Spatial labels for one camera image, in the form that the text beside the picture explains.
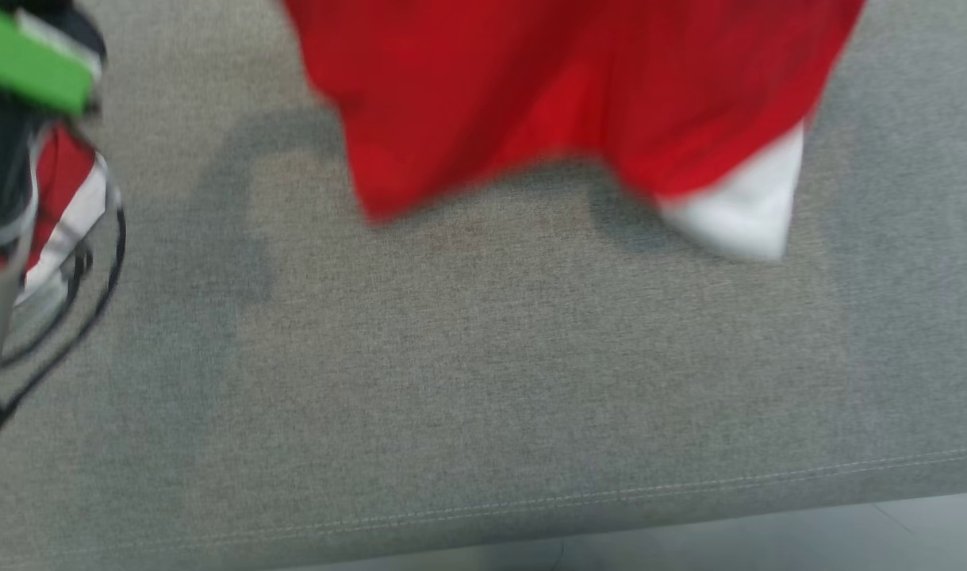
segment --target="gray sofa cushion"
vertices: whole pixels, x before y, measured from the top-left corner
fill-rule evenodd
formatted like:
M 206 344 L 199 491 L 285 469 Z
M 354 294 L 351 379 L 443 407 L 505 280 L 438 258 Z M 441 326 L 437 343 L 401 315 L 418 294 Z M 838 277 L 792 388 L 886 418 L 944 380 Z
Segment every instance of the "gray sofa cushion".
M 702 253 L 587 166 L 368 228 L 268 4 L 88 4 L 127 278 L 0 438 L 0 570 L 967 492 L 967 0 L 872 2 L 774 266 Z

